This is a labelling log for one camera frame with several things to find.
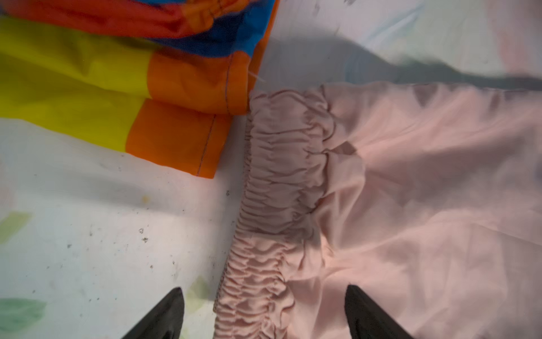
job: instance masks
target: pink fabric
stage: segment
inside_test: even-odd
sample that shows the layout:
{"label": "pink fabric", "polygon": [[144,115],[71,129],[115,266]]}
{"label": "pink fabric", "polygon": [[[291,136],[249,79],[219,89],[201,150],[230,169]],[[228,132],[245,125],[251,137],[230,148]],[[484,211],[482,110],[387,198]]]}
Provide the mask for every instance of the pink fabric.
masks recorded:
{"label": "pink fabric", "polygon": [[348,284],[415,338],[542,337],[541,148],[539,92],[254,94],[215,338],[349,338]]}

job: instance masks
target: orange fabric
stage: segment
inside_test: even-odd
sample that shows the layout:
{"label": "orange fabric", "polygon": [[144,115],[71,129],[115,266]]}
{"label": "orange fabric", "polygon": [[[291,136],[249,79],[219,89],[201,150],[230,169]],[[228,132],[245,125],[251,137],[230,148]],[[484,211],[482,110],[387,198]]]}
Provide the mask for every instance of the orange fabric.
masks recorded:
{"label": "orange fabric", "polygon": [[90,33],[178,38],[211,28],[215,17],[249,0],[206,0],[150,6],[132,0],[0,0],[9,15]]}
{"label": "orange fabric", "polygon": [[151,57],[147,86],[155,100],[210,114],[246,114],[250,56],[204,58],[173,48]]}
{"label": "orange fabric", "polygon": [[147,99],[132,125],[126,152],[192,175],[214,177],[231,118]]}
{"label": "orange fabric", "polygon": [[218,167],[220,154],[228,138],[232,117],[226,115],[215,115],[214,124],[211,127],[211,133],[207,140],[207,146],[199,164],[197,176],[203,178],[213,178]]}
{"label": "orange fabric", "polygon": [[248,92],[256,81],[248,71],[257,74],[260,69],[278,6],[276,0],[266,33],[256,45],[252,59],[244,52],[213,59],[171,48],[155,52],[147,74],[151,97],[215,114],[147,100],[132,126],[127,152],[213,178],[228,137],[231,115],[247,112]]}

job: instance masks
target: blue fabric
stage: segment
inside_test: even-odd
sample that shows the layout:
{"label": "blue fabric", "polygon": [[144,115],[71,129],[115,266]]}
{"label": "blue fabric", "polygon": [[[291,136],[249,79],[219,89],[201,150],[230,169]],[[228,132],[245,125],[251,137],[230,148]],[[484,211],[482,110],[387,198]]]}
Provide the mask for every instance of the blue fabric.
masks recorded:
{"label": "blue fabric", "polygon": [[150,39],[190,54],[223,57],[241,50],[252,57],[256,44],[266,32],[274,0],[251,3],[240,13],[215,19],[211,29],[180,39]]}

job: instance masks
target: red fabric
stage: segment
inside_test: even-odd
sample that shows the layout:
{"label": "red fabric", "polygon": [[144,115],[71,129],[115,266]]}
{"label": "red fabric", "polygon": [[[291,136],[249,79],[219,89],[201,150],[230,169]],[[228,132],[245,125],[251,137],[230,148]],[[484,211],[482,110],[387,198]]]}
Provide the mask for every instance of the red fabric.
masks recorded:
{"label": "red fabric", "polygon": [[184,37],[209,29],[215,17],[240,11],[247,0],[204,0],[151,6],[132,0],[0,0],[11,16],[89,33]]}

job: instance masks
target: stitching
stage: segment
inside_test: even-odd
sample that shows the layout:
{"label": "stitching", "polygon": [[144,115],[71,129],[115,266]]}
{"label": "stitching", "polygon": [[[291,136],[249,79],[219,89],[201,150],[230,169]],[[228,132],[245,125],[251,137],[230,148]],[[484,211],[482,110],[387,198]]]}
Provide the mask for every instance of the stitching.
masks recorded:
{"label": "stitching", "polygon": [[231,64],[232,64],[233,60],[234,60],[234,55],[230,54],[230,62],[228,64],[228,71],[226,72],[226,89],[224,91],[225,100],[226,100],[226,111],[228,111],[229,116],[231,115],[231,112],[230,112],[230,104],[228,102],[228,82],[229,82],[229,78],[230,78],[230,68],[231,68]]}
{"label": "stitching", "polygon": [[202,169],[203,158],[205,157],[205,153],[207,153],[207,145],[209,144],[209,139],[211,138],[212,128],[213,126],[215,126],[215,120],[216,120],[216,114],[212,118],[211,128],[209,129],[209,135],[207,136],[207,140],[205,141],[205,147],[203,148],[202,158],[199,161],[198,173],[196,174],[197,177],[199,176],[199,172]]}

